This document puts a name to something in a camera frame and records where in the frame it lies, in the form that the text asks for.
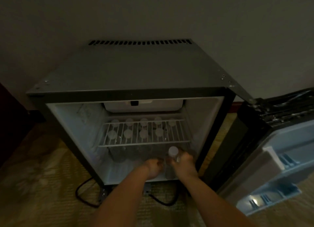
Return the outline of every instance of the mini fridge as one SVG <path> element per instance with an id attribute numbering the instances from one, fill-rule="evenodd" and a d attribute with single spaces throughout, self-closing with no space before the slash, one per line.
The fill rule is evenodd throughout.
<path id="1" fill-rule="evenodd" d="M 191 39 L 91 41 L 27 94 L 100 187 L 171 146 L 199 170 L 236 95 L 207 185 L 249 215 L 301 193 L 314 170 L 314 89 L 253 99 Z"/>

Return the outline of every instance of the floor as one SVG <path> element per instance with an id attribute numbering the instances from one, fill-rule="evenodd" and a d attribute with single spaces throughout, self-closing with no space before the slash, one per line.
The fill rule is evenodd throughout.
<path id="1" fill-rule="evenodd" d="M 228 114 L 204 161 L 204 172 L 236 114 Z M 0 226 L 88 226 L 95 209 L 76 200 L 76 187 L 89 174 L 54 133 L 49 124 L 38 124 L 0 169 Z M 258 226 L 314 226 L 314 176 L 298 185 L 303 193 L 250 216 Z M 158 183 L 152 193 L 170 201 L 175 186 Z M 93 202 L 98 186 L 91 181 L 81 190 Z M 143 197 L 137 226 L 204 226 L 195 204 L 185 193 L 172 207 Z"/>

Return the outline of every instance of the forearm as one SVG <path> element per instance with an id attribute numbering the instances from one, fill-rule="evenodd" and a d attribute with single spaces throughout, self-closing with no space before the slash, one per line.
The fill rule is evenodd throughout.
<path id="1" fill-rule="evenodd" d="M 133 170 L 104 200 L 93 226 L 134 226 L 147 177 L 145 166 Z"/>
<path id="2" fill-rule="evenodd" d="M 196 202 L 206 226 L 254 226 L 236 207 L 219 197 L 198 177 L 182 180 Z"/>

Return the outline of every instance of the gray wall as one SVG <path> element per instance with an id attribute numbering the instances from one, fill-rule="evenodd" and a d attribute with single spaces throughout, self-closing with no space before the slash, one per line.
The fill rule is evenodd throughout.
<path id="1" fill-rule="evenodd" d="M 314 86 L 314 0 L 0 0 L 0 82 L 24 95 L 93 38 L 192 38 L 254 97 Z"/>

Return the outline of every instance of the person's left hand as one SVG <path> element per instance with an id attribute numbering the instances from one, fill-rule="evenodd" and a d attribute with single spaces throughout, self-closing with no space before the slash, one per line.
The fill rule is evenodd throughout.
<path id="1" fill-rule="evenodd" d="M 162 159 L 149 159 L 143 163 L 143 166 L 148 168 L 147 180 L 154 179 L 163 171 L 164 161 Z"/>

